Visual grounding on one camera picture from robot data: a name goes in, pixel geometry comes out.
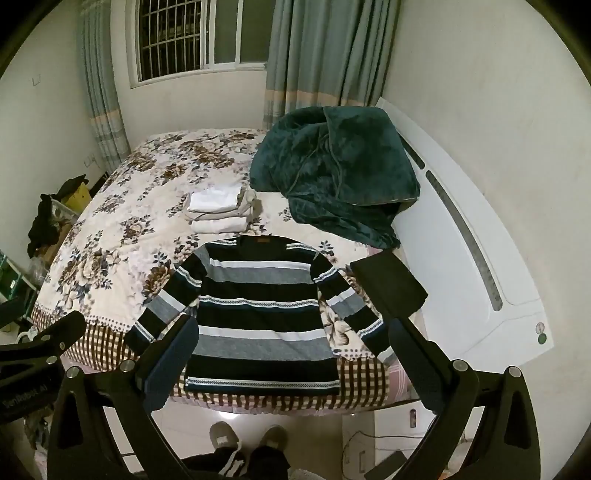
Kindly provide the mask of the right grey shoe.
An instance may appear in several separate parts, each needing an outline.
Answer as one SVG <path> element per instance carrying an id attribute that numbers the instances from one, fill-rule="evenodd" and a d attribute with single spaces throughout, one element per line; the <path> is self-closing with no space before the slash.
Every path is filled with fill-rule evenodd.
<path id="1" fill-rule="evenodd" d="M 288 435 L 287 430 L 280 425 L 273 425 L 266 430 L 260 439 L 259 445 L 270 447 L 276 450 L 284 451 L 287 448 Z"/>

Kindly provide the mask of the yellow cardboard box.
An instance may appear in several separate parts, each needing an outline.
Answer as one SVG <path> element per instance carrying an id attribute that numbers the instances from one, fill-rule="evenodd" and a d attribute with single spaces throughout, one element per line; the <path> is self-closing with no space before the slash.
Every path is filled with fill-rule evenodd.
<path id="1" fill-rule="evenodd" d="M 61 203 L 76 214 L 81 214 L 89 205 L 91 199 L 92 197 L 87 184 L 82 182 L 78 188 L 67 198 L 64 198 Z"/>

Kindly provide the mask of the green plastic crate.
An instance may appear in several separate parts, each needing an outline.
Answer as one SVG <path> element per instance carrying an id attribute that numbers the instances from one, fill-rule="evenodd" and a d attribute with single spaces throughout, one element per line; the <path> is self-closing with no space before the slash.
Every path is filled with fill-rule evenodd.
<path id="1" fill-rule="evenodd" d="M 20 270 L 9 259 L 9 257 L 0 254 L 0 294 L 5 300 L 12 298 L 19 280 L 22 278 Z"/>

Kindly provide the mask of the white folded bottom garment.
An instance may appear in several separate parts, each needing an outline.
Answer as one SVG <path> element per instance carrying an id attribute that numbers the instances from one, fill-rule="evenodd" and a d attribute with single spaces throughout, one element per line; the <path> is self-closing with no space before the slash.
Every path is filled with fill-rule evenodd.
<path id="1" fill-rule="evenodd" d="M 245 232 L 249 226 L 248 217 L 225 217 L 211 220 L 192 220 L 190 228 L 197 234 L 221 234 Z"/>

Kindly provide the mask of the dark green plush blanket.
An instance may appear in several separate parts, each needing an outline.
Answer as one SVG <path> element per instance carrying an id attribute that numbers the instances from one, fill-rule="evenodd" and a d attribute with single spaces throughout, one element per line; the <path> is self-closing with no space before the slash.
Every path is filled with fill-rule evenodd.
<path id="1" fill-rule="evenodd" d="M 377 107 L 307 107 L 280 118 L 253 157 L 249 184 L 287 198 L 295 222 L 378 249 L 421 187 L 399 133 Z"/>

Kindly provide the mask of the white bed headboard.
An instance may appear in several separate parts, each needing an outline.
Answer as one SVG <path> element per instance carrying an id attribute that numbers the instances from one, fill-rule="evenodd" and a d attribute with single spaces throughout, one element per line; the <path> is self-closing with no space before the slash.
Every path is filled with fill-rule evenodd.
<path id="1" fill-rule="evenodd" d="M 408 269 L 428 292 L 426 336 L 452 359 L 502 372 L 550 351 L 541 296 L 505 225 L 452 157 L 399 108 L 378 102 L 397 128 L 420 197 L 394 218 Z"/>

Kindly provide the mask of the black clothes pile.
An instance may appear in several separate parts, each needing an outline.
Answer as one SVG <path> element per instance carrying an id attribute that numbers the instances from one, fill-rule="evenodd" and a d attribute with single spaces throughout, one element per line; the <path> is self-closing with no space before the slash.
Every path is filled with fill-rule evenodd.
<path id="1" fill-rule="evenodd" d="M 38 254 L 44 247 L 55 245 L 59 240 L 60 227 L 52 213 L 52 201 L 64 203 L 88 180 L 84 175 L 67 180 L 55 194 L 41 194 L 40 203 L 37 209 L 37 216 L 33 220 L 31 229 L 28 232 L 29 244 L 27 254 L 30 259 Z"/>

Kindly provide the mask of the grey shoe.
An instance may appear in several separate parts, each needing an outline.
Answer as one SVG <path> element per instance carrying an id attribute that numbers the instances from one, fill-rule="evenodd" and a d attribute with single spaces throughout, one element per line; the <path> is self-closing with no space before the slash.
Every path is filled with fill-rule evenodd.
<path id="1" fill-rule="evenodd" d="M 284 451 L 287 448 L 288 435 L 287 430 L 280 425 L 273 425 L 266 430 L 260 439 L 259 445 L 270 447 L 276 450 Z"/>
<path id="2" fill-rule="evenodd" d="M 238 449 L 240 446 L 238 434 L 224 421 L 218 421 L 211 426 L 211 429 L 209 429 L 209 438 L 211 438 L 211 443 L 215 450 L 221 448 Z"/>

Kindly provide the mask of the left grey-green curtain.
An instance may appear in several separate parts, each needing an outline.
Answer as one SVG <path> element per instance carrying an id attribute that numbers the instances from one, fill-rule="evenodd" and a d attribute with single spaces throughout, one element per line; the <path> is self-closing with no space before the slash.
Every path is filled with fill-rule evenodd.
<path id="1" fill-rule="evenodd" d="M 110 8 L 110 1 L 80 1 L 78 20 L 85 102 L 108 174 L 112 174 L 130 153 L 114 79 Z"/>

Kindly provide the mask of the right grey-green curtain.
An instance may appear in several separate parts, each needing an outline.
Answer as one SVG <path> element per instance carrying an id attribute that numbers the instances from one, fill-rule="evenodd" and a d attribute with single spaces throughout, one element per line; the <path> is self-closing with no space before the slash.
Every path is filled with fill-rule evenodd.
<path id="1" fill-rule="evenodd" d="M 311 106 L 372 106 L 382 95 L 403 3 L 277 1 L 263 125 Z"/>

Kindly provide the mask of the black grey striped sweater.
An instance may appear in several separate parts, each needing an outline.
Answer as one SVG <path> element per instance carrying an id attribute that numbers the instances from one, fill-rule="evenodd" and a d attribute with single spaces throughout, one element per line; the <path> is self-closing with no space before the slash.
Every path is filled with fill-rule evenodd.
<path id="1" fill-rule="evenodd" d="M 388 328 L 328 258 L 279 236 L 199 246 L 149 300 L 124 341 L 137 355 L 179 315 L 198 324 L 184 387 L 197 393 L 326 396 L 341 390 L 320 303 L 384 365 Z"/>

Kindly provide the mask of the white folded top garment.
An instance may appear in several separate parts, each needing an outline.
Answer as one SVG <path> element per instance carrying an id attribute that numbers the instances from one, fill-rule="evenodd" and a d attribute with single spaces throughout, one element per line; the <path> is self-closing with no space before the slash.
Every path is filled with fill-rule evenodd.
<path id="1" fill-rule="evenodd" d="M 187 210 L 198 213 L 221 213 L 238 207 L 242 186 L 211 187 L 190 194 Z"/>

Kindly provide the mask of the left grey shoe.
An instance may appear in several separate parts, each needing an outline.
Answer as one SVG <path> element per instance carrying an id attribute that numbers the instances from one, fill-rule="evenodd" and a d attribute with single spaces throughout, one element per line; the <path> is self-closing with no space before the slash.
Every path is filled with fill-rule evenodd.
<path id="1" fill-rule="evenodd" d="M 211 443 L 215 450 L 221 448 L 238 449 L 240 446 L 238 434 L 224 421 L 218 421 L 211 426 L 211 429 L 209 429 L 209 438 L 211 438 Z"/>

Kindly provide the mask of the grey-green curtain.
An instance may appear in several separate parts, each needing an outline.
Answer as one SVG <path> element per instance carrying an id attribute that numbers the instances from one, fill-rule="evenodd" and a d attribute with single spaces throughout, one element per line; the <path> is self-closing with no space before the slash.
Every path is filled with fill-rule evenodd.
<path id="1" fill-rule="evenodd" d="M 112 174 L 130 153 L 114 79 L 110 8 L 110 1 L 80 1 L 78 20 L 85 102 L 108 174 Z"/>
<path id="2" fill-rule="evenodd" d="M 277 1 L 263 125 L 311 106 L 372 106 L 382 95 L 403 3 Z"/>

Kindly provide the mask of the floral bed sheet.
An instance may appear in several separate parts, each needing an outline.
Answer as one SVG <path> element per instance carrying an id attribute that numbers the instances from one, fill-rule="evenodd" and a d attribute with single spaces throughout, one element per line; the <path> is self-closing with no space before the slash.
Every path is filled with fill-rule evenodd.
<path id="1" fill-rule="evenodd" d="M 149 137 L 108 178 L 60 246 L 33 309 L 46 328 L 71 311 L 85 317 L 84 336 L 67 354 L 94 372 L 128 359 L 125 333 L 173 268 L 207 234 L 192 231 L 189 194 L 223 184 L 246 184 L 263 131 L 200 129 Z M 322 308 L 337 356 L 341 392 L 328 397 L 262 397 L 192 393 L 182 383 L 172 398 L 231 413 L 353 413 L 408 401 L 411 382 L 400 364 L 384 366 L 349 326 Z"/>

